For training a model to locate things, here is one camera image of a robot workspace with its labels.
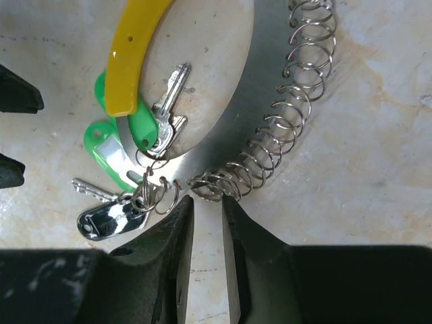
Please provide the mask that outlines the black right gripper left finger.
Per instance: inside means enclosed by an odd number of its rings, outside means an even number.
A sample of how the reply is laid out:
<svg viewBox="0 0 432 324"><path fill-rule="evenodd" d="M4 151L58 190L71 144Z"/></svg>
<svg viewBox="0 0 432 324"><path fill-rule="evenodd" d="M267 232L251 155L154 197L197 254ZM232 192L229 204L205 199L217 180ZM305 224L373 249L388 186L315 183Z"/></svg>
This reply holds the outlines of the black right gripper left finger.
<svg viewBox="0 0 432 324"><path fill-rule="evenodd" d="M185 323L194 234L194 200L110 252L121 263L112 323Z"/></svg>

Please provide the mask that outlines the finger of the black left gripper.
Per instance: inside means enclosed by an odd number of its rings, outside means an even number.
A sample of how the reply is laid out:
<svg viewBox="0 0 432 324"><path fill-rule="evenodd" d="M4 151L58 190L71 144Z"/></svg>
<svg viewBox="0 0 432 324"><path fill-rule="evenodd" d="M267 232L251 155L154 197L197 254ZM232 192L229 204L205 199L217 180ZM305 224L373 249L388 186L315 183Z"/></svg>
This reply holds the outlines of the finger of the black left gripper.
<svg viewBox="0 0 432 324"><path fill-rule="evenodd" d="M1 112L38 113L44 108L39 89L1 65Z"/></svg>
<svg viewBox="0 0 432 324"><path fill-rule="evenodd" d="M0 188L15 188L24 184L26 166L0 154Z"/></svg>

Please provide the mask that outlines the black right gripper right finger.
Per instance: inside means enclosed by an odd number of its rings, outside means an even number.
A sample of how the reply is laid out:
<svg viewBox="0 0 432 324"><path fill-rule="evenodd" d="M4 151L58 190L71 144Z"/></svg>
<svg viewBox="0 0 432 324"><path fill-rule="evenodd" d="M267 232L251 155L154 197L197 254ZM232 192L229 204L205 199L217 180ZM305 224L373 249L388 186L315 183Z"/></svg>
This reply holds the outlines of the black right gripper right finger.
<svg viewBox="0 0 432 324"><path fill-rule="evenodd" d="M231 323L301 323L291 248L222 198L223 247Z"/></svg>

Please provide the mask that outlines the black tagged key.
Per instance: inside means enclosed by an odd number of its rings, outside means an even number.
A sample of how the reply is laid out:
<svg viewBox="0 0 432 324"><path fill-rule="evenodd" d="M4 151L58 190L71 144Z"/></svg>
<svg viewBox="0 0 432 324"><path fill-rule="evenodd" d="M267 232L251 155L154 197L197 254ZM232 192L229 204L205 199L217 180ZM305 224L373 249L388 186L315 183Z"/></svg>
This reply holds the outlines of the black tagged key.
<svg viewBox="0 0 432 324"><path fill-rule="evenodd" d="M87 239L101 241L137 230L144 225L153 211L142 199L130 193L87 192L102 202L82 212L77 218L78 231Z"/></svg>

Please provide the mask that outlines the large keyring with small rings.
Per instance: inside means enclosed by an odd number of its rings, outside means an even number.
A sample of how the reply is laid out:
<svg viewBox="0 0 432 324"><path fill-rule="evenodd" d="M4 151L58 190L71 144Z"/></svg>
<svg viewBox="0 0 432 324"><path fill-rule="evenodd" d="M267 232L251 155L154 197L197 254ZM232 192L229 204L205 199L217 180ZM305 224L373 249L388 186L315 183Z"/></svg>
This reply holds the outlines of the large keyring with small rings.
<svg viewBox="0 0 432 324"><path fill-rule="evenodd" d="M173 159L151 157L135 144L129 117L138 110L140 66L168 1L130 1L117 27L105 76L105 106L142 180L134 208L154 211L163 194L151 186L189 188L209 201L241 199L262 188L296 145L313 103L325 92L337 45L330 1L256 1L246 64L211 131Z"/></svg>

